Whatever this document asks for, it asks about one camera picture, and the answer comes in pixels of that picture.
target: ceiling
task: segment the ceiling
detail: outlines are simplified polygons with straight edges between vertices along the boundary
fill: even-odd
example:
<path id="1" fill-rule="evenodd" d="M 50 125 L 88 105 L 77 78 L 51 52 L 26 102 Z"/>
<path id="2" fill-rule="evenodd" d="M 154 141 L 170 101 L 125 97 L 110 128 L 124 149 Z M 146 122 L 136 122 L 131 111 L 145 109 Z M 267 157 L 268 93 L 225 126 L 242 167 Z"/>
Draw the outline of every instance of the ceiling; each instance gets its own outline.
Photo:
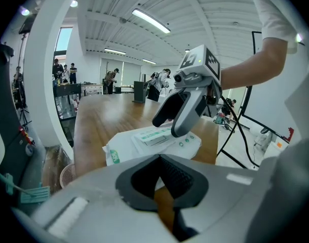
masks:
<path id="1" fill-rule="evenodd" d="M 238 64 L 253 54 L 252 31 L 261 23 L 252 0 L 81 0 L 78 25 L 83 49 L 104 54 L 104 48 L 126 52 L 158 65 L 179 64 L 185 49 L 205 44 L 221 67 Z M 171 32 L 132 15 L 139 8 Z M 120 18 L 127 20 L 120 23 Z"/>

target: green logo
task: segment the green logo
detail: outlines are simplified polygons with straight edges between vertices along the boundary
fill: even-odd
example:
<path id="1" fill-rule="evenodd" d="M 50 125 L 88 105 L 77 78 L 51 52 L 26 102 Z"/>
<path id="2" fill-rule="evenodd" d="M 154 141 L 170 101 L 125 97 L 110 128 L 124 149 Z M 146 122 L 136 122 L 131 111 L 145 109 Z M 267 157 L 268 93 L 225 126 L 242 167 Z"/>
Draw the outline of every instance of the green logo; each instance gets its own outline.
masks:
<path id="1" fill-rule="evenodd" d="M 110 150 L 109 152 L 110 152 L 110 155 L 112 157 L 114 164 L 120 163 L 120 158 L 119 158 L 118 152 L 116 150 Z"/>

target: fluorescent light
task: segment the fluorescent light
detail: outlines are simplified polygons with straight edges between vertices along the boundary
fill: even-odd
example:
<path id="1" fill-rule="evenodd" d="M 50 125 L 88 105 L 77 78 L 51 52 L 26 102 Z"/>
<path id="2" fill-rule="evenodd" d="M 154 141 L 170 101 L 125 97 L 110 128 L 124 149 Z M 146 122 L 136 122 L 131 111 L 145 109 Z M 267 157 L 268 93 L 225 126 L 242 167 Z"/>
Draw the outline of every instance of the fluorescent light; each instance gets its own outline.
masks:
<path id="1" fill-rule="evenodd" d="M 150 61 L 150 60 L 147 60 L 147 59 L 142 59 L 144 62 L 148 62 L 148 63 L 151 63 L 151 64 L 153 64 L 153 65 L 156 65 L 156 63 L 155 62 L 152 62 L 152 61 Z"/>
<path id="2" fill-rule="evenodd" d="M 77 7 L 78 6 L 78 2 L 76 1 L 76 0 L 73 0 L 72 2 L 71 2 L 71 5 L 70 5 L 71 7 Z"/>
<path id="3" fill-rule="evenodd" d="M 21 14 L 24 15 L 24 16 L 27 16 L 27 15 L 29 15 L 29 10 L 23 8 L 23 10 L 21 11 Z"/>
<path id="4" fill-rule="evenodd" d="M 298 33 L 295 37 L 295 40 L 297 43 L 300 43 L 303 40 L 301 34 Z"/>
<path id="5" fill-rule="evenodd" d="M 147 21 L 148 23 L 151 23 L 153 26 L 157 27 L 159 30 L 163 31 L 164 33 L 169 33 L 170 29 L 165 27 L 163 24 L 152 18 L 151 16 L 147 15 L 146 13 L 140 11 L 139 9 L 134 9 L 132 14 L 134 14 L 137 17 L 140 17 L 141 19 Z"/>
<path id="6" fill-rule="evenodd" d="M 113 53 L 118 53 L 118 54 L 122 54 L 125 55 L 125 52 L 121 52 L 121 51 L 115 51 L 115 50 L 111 50 L 111 49 L 104 49 L 104 51 L 108 51 L 108 52 L 113 52 Z"/>

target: wooden table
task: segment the wooden table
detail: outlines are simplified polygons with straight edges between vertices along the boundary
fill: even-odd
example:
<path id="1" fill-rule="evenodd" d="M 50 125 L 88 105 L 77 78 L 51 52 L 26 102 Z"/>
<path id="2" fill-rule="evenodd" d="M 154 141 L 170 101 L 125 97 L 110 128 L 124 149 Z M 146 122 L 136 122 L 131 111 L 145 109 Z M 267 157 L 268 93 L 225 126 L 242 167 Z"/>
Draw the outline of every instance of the wooden table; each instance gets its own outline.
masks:
<path id="1" fill-rule="evenodd" d="M 74 165 L 77 176 L 106 166 L 102 147 L 119 132 L 152 125 L 160 103 L 146 99 L 144 104 L 133 103 L 133 94 L 93 95 L 80 101 L 74 127 Z M 218 126 L 200 119 L 191 130 L 202 140 L 193 160 L 215 164 Z M 173 198 L 164 187 L 156 191 L 159 216 L 172 230 L 174 212 Z"/>

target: white column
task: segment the white column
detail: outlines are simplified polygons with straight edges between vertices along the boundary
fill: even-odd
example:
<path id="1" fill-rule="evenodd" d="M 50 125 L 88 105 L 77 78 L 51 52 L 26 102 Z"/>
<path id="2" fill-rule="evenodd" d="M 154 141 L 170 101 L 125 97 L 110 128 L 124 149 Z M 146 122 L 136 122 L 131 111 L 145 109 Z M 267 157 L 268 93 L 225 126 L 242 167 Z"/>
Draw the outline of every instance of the white column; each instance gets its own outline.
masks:
<path id="1" fill-rule="evenodd" d="M 73 150 L 60 125 L 52 89 L 54 47 L 71 1 L 44 1 L 27 41 L 24 72 L 26 100 L 39 138 L 45 147 L 61 144 L 73 159 Z"/>

